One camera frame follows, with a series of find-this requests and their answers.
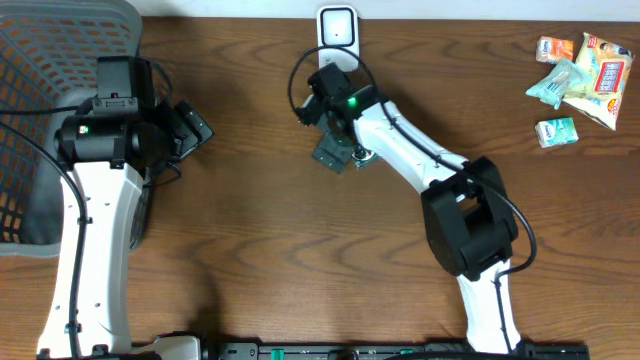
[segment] orange package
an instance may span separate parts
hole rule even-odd
[[[543,36],[538,40],[536,61],[557,64],[562,59],[573,61],[573,41]]]

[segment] teal package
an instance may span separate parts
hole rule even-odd
[[[567,59],[562,59],[558,65],[551,70],[551,74],[530,87],[526,94],[537,97],[543,103],[549,104],[558,110],[567,89],[578,85],[589,84],[592,81],[591,76],[576,66],[576,64]]]
[[[536,125],[536,133],[543,148],[578,141],[578,132],[572,118],[540,121]]]

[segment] wooden table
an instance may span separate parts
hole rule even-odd
[[[424,342],[465,336],[458,285],[425,241],[414,190],[387,164],[336,175],[285,96],[315,46],[311,20],[145,19],[142,51],[170,73],[216,137],[159,188],[131,256],[136,341],[173,330],[264,342]],[[535,341],[584,341],[593,359],[640,356],[640,71],[613,132],[525,96],[552,66],[539,36],[588,31],[640,51],[640,25],[361,21],[361,55],[411,122],[499,166],[540,247],[513,276],[516,324]],[[301,68],[294,94],[307,96]],[[533,127],[573,116],[580,141],[541,149]],[[529,251],[514,243],[514,263]],[[0,259],[0,357],[32,358],[56,261]]]

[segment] basket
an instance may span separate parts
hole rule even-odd
[[[0,109],[79,105],[95,96],[96,59],[138,53],[142,20],[125,0],[0,0]],[[55,154],[66,116],[0,115]],[[150,191],[140,198],[131,247],[141,240]],[[60,250],[60,177],[27,144],[0,129],[0,255],[53,257]]]

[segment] white background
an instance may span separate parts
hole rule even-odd
[[[129,0],[142,15],[315,18],[349,4],[364,19],[640,21],[640,0]]]

